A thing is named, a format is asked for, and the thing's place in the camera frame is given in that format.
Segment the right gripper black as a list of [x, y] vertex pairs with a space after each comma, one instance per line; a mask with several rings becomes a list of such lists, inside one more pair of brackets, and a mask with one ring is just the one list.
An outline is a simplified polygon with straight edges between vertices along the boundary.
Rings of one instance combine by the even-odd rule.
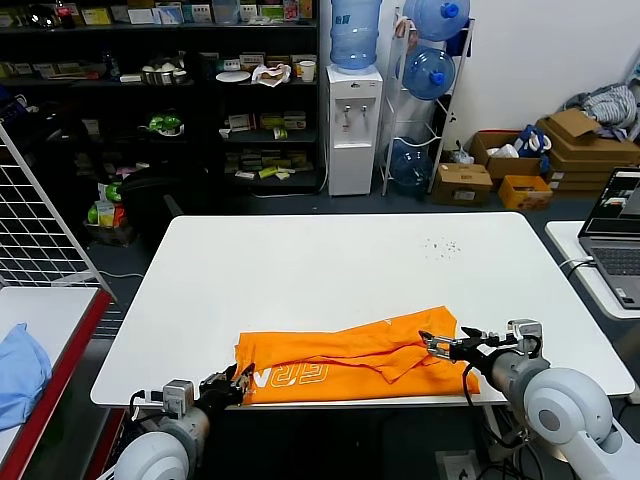
[[[419, 335], [431, 356], [452, 362], [464, 361], [475, 368], [491, 368], [498, 356], [497, 351], [511, 345], [510, 334], [485, 338], [485, 332], [477, 328], [462, 326], [461, 330], [465, 337], [453, 341], [424, 330], [420, 330]], [[492, 351], [485, 354], [480, 350], [481, 346], [490, 347]]]

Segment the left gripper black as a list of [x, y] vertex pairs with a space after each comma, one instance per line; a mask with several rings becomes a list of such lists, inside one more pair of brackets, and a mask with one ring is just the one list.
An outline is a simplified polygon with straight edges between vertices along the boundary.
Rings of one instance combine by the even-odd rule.
[[218, 412], [229, 406], [242, 405], [253, 378], [255, 364], [250, 363], [233, 380], [236, 371], [237, 365], [233, 364], [203, 380], [199, 385], [198, 408], [204, 412]]

